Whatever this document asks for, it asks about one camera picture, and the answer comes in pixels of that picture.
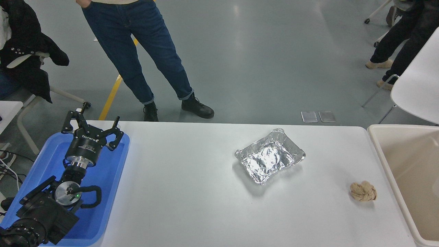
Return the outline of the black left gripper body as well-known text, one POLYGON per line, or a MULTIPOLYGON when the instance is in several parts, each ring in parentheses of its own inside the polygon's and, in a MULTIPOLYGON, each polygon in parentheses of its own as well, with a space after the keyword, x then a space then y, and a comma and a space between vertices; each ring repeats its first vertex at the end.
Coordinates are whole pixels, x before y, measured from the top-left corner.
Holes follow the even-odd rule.
POLYGON ((102 132, 102 129, 94 126, 76 129, 65 158, 71 162, 75 157, 83 157, 89 163, 97 163, 102 148, 107 143, 102 132))

